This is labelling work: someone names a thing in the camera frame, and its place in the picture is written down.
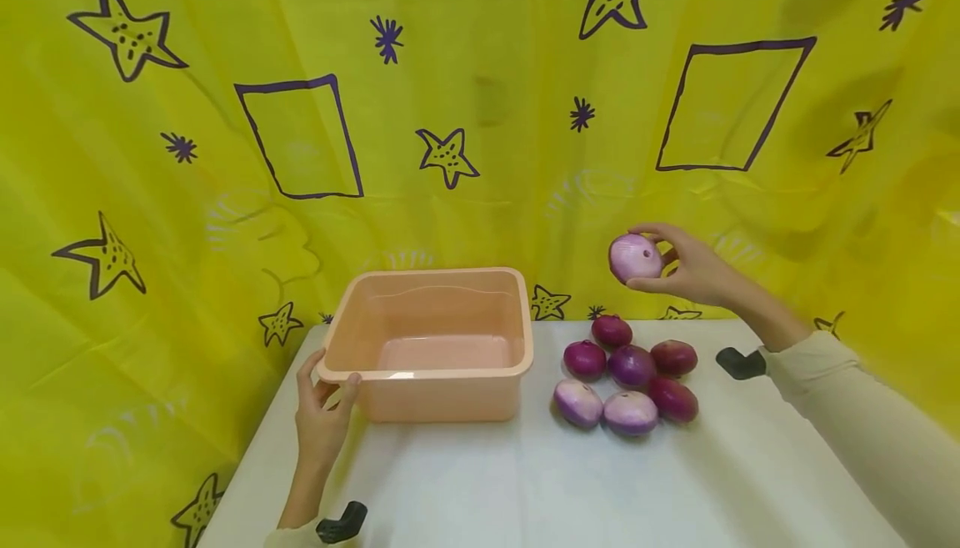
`yellow backdrop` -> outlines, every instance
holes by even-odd
[[[960,432],[960,0],[0,8],[4,546],[194,547],[365,270],[511,265],[538,319],[724,316],[615,282],[638,220]]]

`sleeve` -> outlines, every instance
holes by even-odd
[[[960,546],[960,445],[946,430],[862,370],[829,333],[760,351],[784,400],[910,546]]]
[[[317,523],[320,518],[316,518],[304,527],[297,529],[276,529],[267,535],[263,544],[264,548],[320,548],[326,546],[317,536]]]

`hand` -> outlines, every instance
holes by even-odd
[[[710,246],[679,227],[670,224],[639,224],[630,233],[649,234],[659,244],[672,247],[663,254],[663,264],[680,261],[675,270],[656,279],[629,279],[627,287],[649,294],[669,294],[697,304],[734,309],[741,299],[763,291],[724,259]]]
[[[321,349],[310,354],[297,372],[299,407],[295,420],[299,446],[298,464],[329,472],[333,469],[343,441],[347,438],[350,409],[353,408],[360,390],[360,375],[353,373],[349,376],[347,384],[343,386],[340,402],[328,408],[329,398],[337,390],[337,386],[322,381],[315,385],[310,379],[310,373],[326,353],[326,350]]]

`red onion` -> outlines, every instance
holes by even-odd
[[[607,370],[607,353],[592,341],[574,341],[563,351],[563,364],[570,374],[585,381],[596,381]]]
[[[590,325],[593,337],[605,346],[619,348],[633,340],[633,329],[616,314],[602,314]]]
[[[639,391],[621,391],[602,405],[607,427],[620,435],[649,434],[657,427],[657,405]]]
[[[650,379],[647,395],[657,405],[659,413],[678,423],[689,423],[700,413],[700,403],[690,389],[669,377]]]
[[[680,377],[693,371],[697,366],[697,352],[686,341],[668,339],[650,349],[657,371],[662,375]]]
[[[607,256],[610,271],[622,284],[637,277],[659,277],[663,271],[663,256],[641,234],[627,233],[614,239]]]
[[[591,429],[600,422],[603,401],[589,385],[576,379],[564,379],[553,390],[557,410],[567,421],[582,429]]]
[[[614,350],[607,368],[613,381],[631,390],[643,388],[657,375],[657,366],[650,353],[634,345]]]

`plastic container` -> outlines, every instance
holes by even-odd
[[[357,403],[375,422],[510,420],[532,339],[517,270],[371,272],[347,288],[317,375],[341,384],[361,373]]]

